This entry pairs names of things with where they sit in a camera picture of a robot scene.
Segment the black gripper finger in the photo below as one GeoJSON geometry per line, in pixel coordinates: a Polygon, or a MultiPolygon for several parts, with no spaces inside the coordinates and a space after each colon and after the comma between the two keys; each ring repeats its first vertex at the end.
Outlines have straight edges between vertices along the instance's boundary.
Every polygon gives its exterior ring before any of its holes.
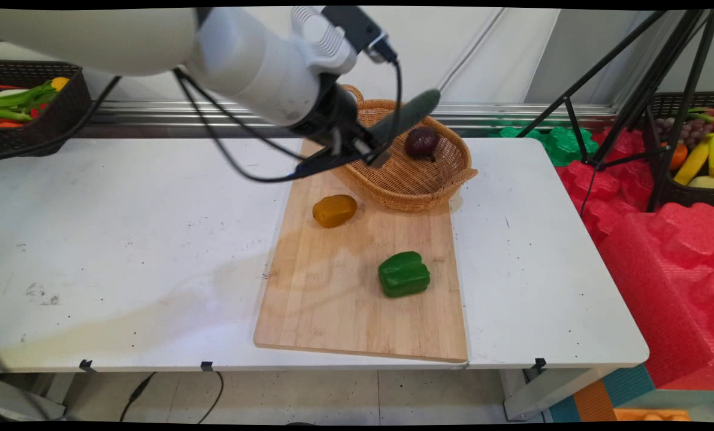
{"type": "Polygon", "coordinates": [[[382,140],[363,125],[355,125],[353,134],[353,146],[357,150],[376,150],[383,145],[382,140]]]}
{"type": "Polygon", "coordinates": [[[380,169],[391,158],[390,144],[382,145],[374,150],[374,154],[367,156],[364,159],[366,166],[371,169],[380,169]]]}

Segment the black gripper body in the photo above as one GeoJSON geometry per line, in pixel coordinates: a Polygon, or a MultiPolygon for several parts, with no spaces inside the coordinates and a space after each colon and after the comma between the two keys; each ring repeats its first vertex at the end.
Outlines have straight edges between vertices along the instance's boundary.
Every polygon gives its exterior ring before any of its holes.
{"type": "Polygon", "coordinates": [[[354,96],[336,81],[319,81],[313,108],[289,130],[321,145],[311,155],[313,163],[346,163],[346,159],[363,158],[373,152],[355,149],[355,125],[360,122],[354,96]]]}

